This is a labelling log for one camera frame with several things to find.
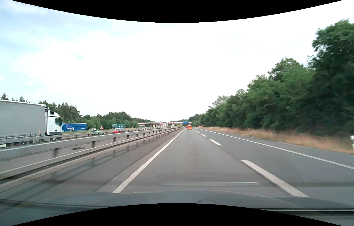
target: car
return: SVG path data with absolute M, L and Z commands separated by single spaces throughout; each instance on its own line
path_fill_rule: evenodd
M 92 132 L 99 132 L 97 134 L 92 134 L 92 135 L 103 135 L 104 134 L 104 132 L 101 130 L 92 130 Z
M 123 132 L 123 128 L 115 128 L 113 131 L 113 133 L 115 134 L 115 133 L 122 133 Z

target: truck cab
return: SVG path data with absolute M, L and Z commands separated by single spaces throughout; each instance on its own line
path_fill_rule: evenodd
M 45 113 L 46 136 L 62 135 L 62 120 L 59 114 L 49 108 L 45 109 Z

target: blue truck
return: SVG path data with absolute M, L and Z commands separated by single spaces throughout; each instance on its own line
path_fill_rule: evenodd
M 61 125 L 63 132 L 72 132 L 72 131 L 86 131 L 86 123 L 63 123 Z

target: sky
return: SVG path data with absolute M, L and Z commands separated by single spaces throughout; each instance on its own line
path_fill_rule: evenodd
M 354 23 L 354 0 L 257 18 L 144 23 L 0 0 L 0 94 L 125 111 L 154 121 L 204 113 L 282 58 L 306 63 L 318 28 Z

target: red car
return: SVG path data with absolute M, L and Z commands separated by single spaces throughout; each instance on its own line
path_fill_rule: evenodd
M 122 133 L 123 130 L 124 130 L 124 129 L 115 128 L 113 133 L 114 133 L 114 134 L 115 134 L 115 133 Z

